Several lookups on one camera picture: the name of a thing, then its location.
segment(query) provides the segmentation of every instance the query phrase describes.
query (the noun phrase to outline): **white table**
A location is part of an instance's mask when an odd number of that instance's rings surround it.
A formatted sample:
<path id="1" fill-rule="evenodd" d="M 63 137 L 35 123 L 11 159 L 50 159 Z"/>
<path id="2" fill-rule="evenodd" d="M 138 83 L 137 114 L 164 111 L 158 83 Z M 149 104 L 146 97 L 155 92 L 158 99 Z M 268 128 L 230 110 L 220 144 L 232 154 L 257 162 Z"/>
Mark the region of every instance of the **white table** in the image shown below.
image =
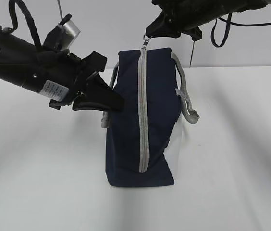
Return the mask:
<path id="1" fill-rule="evenodd" d="M 0 231 L 271 231 L 271 67 L 185 73 L 201 120 L 149 189 L 108 185 L 101 112 L 0 80 Z"/>

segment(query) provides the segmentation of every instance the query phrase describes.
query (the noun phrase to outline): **sticker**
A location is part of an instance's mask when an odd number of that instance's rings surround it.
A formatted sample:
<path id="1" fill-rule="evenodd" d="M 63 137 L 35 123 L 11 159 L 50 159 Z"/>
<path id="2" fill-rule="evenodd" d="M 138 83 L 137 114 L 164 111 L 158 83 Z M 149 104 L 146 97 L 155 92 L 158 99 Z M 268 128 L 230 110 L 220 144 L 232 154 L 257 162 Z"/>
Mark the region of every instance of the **sticker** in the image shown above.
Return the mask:
<path id="1" fill-rule="evenodd" d="M 65 98 L 68 91 L 67 87 L 47 80 L 39 94 L 60 102 Z"/>

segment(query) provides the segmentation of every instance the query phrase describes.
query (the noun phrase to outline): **white surface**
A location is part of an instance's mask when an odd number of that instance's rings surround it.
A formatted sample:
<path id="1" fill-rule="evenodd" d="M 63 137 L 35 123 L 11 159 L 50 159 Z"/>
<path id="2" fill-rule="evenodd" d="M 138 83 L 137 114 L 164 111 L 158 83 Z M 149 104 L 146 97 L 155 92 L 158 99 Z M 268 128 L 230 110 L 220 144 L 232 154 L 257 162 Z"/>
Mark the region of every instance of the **white surface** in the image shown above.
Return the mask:
<path id="1" fill-rule="evenodd" d="M 36 22 L 42 42 L 60 20 L 57 0 L 24 0 Z M 109 58 L 108 67 L 118 61 L 118 52 L 139 49 L 146 27 L 159 15 L 160 9 L 151 0 L 61 0 L 63 13 L 71 13 L 82 33 L 71 50 L 80 57 L 92 51 Z M 24 17 L 18 12 L 19 29 L 15 34 L 32 42 Z M 244 13 L 235 13 L 233 21 L 240 23 L 271 22 L 271 6 Z M 8 0 L 0 0 L 0 24 L 11 26 Z M 245 28 L 233 26 L 227 44 L 220 49 L 210 41 L 213 22 L 201 26 L 203 40 L 197 42 L 193 66 L 271 66 L 271 26 Z M 221 42 L 225 23 L 219 22 L 216 41 Z M 150 49 L 171 47 L 182 64 L 189 67 L 192 41 L 189 36 L 179 39 L 152 39 Z"/>
<path id="2" fill-rule="evenodd" d="M 108 185 L 100 112 L 0 80 L 0 231 L 271 231 L 271 67 L 185 73 L 201 119 L 176 185 L 149 189 Z"/>

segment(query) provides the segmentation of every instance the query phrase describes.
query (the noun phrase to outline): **gray strap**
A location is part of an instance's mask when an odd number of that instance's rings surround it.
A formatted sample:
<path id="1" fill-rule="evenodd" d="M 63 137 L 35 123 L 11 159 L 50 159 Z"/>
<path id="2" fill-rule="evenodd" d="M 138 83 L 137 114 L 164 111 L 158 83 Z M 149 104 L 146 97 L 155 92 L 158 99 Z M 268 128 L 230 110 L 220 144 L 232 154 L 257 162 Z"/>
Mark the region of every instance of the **gray strap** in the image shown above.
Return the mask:
<path id="1" fill-rule="evenodd" d="M 114 84 L 115 84 L 115 80 L 117 77 L 117 73 L 118 73 L 118 63 L 115 65 L 114 70 L 113 70 L 113 74 L 112 74 L 112 78 L 110 81 L 110 88 L 114 88 Z M 102 114 L 102 120 L 101 120 L 101 127 L 102 128 L 108 128 L 110 125 L 110 113 L 109 112 L 103 112 Z"/>
<path id="2" fill-rule="evenodd" d="M 182 68 L 182 65 L 180 64 L 178 57 L 173 52 L 171 53 L 171 58 L 175 60 L 176 67 L 181 79 L 181 86 L 180 89 L 176 89 L 176 94 L 181 98 L 183 115 L 190 124 L 196 124 L 200 117 L 196 110 L 194 110 L 192 107 L 190 96 L 187 91 L 184 70 Z"/>

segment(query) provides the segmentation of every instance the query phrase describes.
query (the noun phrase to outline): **insulated lunch bag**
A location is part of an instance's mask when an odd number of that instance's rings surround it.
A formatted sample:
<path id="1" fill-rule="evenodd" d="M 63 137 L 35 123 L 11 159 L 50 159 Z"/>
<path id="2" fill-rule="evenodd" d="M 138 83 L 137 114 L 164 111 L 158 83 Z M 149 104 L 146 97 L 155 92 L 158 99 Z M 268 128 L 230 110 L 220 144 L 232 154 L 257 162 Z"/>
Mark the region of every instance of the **insulated lunch bag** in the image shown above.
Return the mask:
<path id="1" fill-rule="evenodd" d="M 176 82 L 176 67 L 181 87 Z M 197 123 L 183 69 L 170 48 L 119 52 L 110 87 L 125 99 L 122 112 L 104 112 L 106 174 L 117 187 L 174 184 L 182 117 Z"/>

